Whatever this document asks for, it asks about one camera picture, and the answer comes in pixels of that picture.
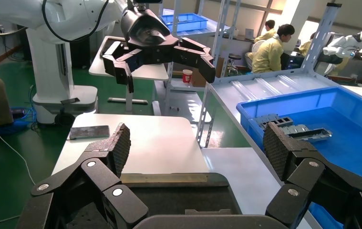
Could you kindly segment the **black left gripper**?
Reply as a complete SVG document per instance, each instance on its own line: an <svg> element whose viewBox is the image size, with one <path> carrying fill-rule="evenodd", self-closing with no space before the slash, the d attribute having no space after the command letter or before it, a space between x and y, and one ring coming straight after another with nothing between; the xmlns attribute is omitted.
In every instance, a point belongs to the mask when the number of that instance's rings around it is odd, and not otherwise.
<svg viewBox="0 0 362 229"><path fill-rule="evenodd" d="M142 64L176 62L197 68L207 83L216 77L214 58L210 48L190 38L180 41L150 10L131 8L124 11L121 30L125 41L107 40L102 49L105 72L116 78L116 83L134 92L132 72Z"/></svg>

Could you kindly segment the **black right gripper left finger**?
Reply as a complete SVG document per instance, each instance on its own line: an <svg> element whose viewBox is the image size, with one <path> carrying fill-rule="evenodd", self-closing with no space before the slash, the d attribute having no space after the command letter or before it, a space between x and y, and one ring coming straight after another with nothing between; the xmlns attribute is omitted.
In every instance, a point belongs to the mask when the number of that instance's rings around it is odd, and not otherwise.
<svg viewBox="0 0 362 229"><path fill-rule="evenodd" d="M94 203L112 229L132 229L148 207L121 181L131 147L120 123L107 139L90 143L70 166L34 185L19 229L63 229L74 213Z"/></svg>

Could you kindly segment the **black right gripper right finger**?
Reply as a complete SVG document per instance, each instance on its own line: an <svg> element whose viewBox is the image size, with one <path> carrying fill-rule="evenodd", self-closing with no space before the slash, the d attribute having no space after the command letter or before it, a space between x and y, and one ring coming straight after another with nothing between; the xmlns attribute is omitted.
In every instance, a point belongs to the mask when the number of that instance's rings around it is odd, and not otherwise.
<svg viewBox="0 0 362 229"><path fill-rule="evenodd" d="M323 207L346 229L362 229L362 177L329 162L311 143L294 139L268 123L264 153L283 186L266 215L295 229L310 204Z"/></svg>

